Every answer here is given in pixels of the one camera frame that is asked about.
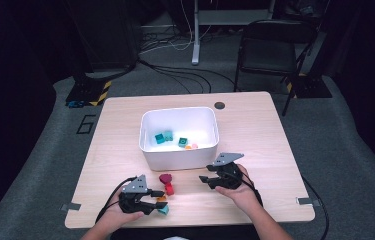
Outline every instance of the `person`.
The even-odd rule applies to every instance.
[[[237,164],[243,175],[248,175],[246,168]],[[253,186],[253,182],[248,177],[243,176],[243,180]],[[112,198],[112,203],[118,201],[119,193]],[[266,239],[293,239],[284,229],[268,214],[268,212],[259,204],[253,190],[246,184],[242,183],[237,189],[227,189],[220,186],[215,190],[228,198],[231,198],[234,204],[242,210],[252,221],[256,232],[261,240]],[[122,227],[122,225],[135,221],[144,216],[143,212],[124,213],[118,204],[109,207],[100,220],[89,229],[82,240],[106,239],[108,235]]]

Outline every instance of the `white plastic container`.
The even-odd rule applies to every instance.
[[[169,131],[173,140],[158,144],[155,136]],[[185,149],[178,145],[187,138]],[[154,171],[203,168],[212,164],[219,142],[215,113],[208,107],[160,109],[146,112],[141,120],[140,149]]]

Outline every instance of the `teal block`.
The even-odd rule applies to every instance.
[[[188,143],[187,138],[180,138],[180,141],[178,141],[178,146],[184,148]]]
[[[172,141],[172,140],[174,140],[171,131],[165,131],[163,133],[163,136],[165,137],[165,141]]]
[[[165,142],[165,138],[163,137],[162,133],[156,135],[155,138],[156,138],[156,142],[157,142],[158,144],[161,144],[161,143],[164,143],[164,142]]]
[[[158,209],[158,212],[160,212],[164,215],[168,215],[168,212],[169,212],[168,204],[164,208]]]

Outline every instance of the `table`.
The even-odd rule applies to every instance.
[[[216,102],[223,102],[225,108],[215,109]],[[175,194],[167,199],[168,215],[154,210],[125,227],[250,223],[231,199],[201,183],[199,175],[216,176],[206,168],[154,172],[139,148],[145,112],[197,106],[214,109],[220,134],[217,152],[245,155],[236,163],[248,169],[265,209],[276,221],[304,222],[315,217],[312,206],[296,203],[297,197],[306,198],[308,194],[269,93],[214,93],[107,99],[72,199],[81,208],[68,210],[66,227],[92,227],[111,192],[128,177],[145,174],[149,188],[164,190],[159,181],[162,173],[173,176]]]
[[[268,9],[255,10],[200,10],[198,0],[194,0],[194,46],[191,64],[199,64],[199,25],[247,25],[256,20],[271,19],[275,0]]]

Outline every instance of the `chair backrest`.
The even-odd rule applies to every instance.
[[[301,44],[310,44],[316,37],[317,29],[309,23],[275,19],[251,22],[243,33],[243,40],[261,39]]]

